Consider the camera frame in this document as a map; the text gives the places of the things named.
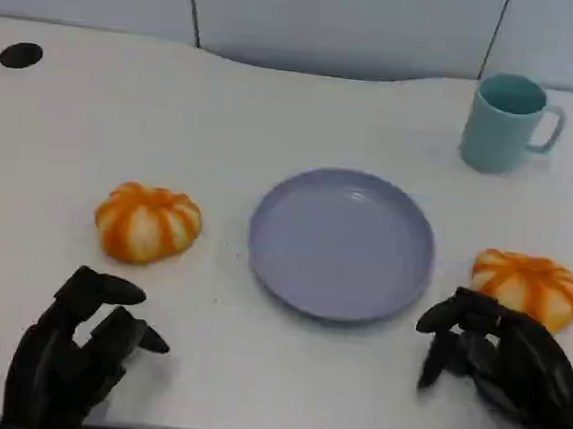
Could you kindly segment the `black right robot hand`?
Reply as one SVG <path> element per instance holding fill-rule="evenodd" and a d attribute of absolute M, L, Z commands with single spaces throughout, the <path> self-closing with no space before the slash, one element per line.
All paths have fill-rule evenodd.
<path fill-rule="evenodd" d="M 448 371 L 472 379 L 485 403 L 523 429 L 573 429 L 572 363 L 543 324 L 460 287 L 416 329 L 432 336 L 419 392 Z"/>

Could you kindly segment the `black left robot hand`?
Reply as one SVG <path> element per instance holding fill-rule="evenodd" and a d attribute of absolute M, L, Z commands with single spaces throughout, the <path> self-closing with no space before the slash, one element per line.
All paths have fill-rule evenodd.
<path fill-rule="evenodd" d="M 126 374 L 136 349 L 169 345 L 128 306 L 146 293 L 123 278 L 79 267 L 25 331 L 4 386 L 2 423 L 16 429 L 80 429 Z"/>

